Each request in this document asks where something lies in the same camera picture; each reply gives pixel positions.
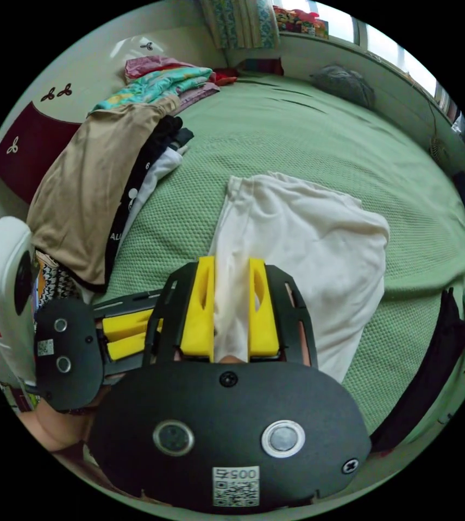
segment green bedspread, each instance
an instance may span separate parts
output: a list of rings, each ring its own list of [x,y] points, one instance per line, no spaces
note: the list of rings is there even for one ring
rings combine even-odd
[[[441,291],[465,284],[465,210],[426,151],[380,116],[289,78],[254,75],[181,113],[194,139],[161,182],[99,301],[163,286],[206,255],[229,176],[268,170],[361,199],[390,225],[385,295],[343,385],[369,433],[389,414],[429,345]]]

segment yellow plastic part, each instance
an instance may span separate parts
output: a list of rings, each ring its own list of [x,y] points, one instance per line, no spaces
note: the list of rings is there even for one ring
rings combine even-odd
[[[122,338],[108,344],[108,354],[111,360],[120,360],[121,358],[130,357],[133,354],[140,353],[144,350],[144,342],[146,341],[146,332],[138,335]]]
[[[256,297],[260,303],[256,310]],[[279,341],[265,263],[249,260],[249,358],[275,357]]]
[[[116,342],[143,333],[152,312],[152,309],[147,309],[146,311],[103,319],[102,330],[104,335],[109,342]]]
[[[111,360],[120,360],[144,350],[146,328],[152,309],[112,316],[102,320],[102,330],[108,339],[108,354]],[[157,331],[162,332],[163,319],[159,320]]]
[[[180,349],[188,357],[214,360],[215,258],[201,257],[187,308]]]

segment white cloth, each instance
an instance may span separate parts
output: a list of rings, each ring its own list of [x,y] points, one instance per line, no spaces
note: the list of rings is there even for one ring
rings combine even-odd
[[[158,182],[164,178],[166,175],[170,174],[175,168],[178,168],[183,159],[183,154],[187,150],[187,145],[184,147],[180,147],[178,151],[173,150],[172,148],[167,148],[165,152],[155,161],[151,168],[149,169],[140,190],[138,191],[135,199],[132,202],[131,210],[129,211],[128,219],[125,222],[124,231],[120,237],[120,241],[118,242],[118,249],[122,246],[126,235],[131,229],[131,225],[135,221],[139,211],[142,210],[144,204],[149,199],[151,194],[154,192],[156,185]],[[82,300],[85,304],[91,304],[95,293],[93,291],[89,291],[88,289],[81,286],[78,282],[74,281],[75,286],[79,290]]]
[[[231,177],[216,257],[215,360],[247,361],[248,261],[291,275],[310,313],[318,367],[341,383],[384,293],[386,219],[350,195],[284,174]]]

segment pink cloth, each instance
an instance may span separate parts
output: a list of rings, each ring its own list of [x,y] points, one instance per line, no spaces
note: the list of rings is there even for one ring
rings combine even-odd
[[[214,83],[205,83],[201,87],[192,88],[189,91],[183,92],[179,95],[180,106],[174,112],[171,112],[171,116],[176,116],[176,114],[179,114],[182,110],[185,110],[197,101],[216,94],[217,92],[220,92],[220,87]]]
[[[158,71],[163,68],[172,67],[194,67],[191,63],[178,61],[175,58],[168,56],[141,56],[140,58],[133,58],[125,63],[125,78],[129,83],[153,71]],[[209,81],[214,82],[216,74],[212,73]]]

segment patterned curtain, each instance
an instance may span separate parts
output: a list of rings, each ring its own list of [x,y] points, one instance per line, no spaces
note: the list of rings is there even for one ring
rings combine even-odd
[[[271,0],[200,0],[217,49],[274,49],[280,35]]]

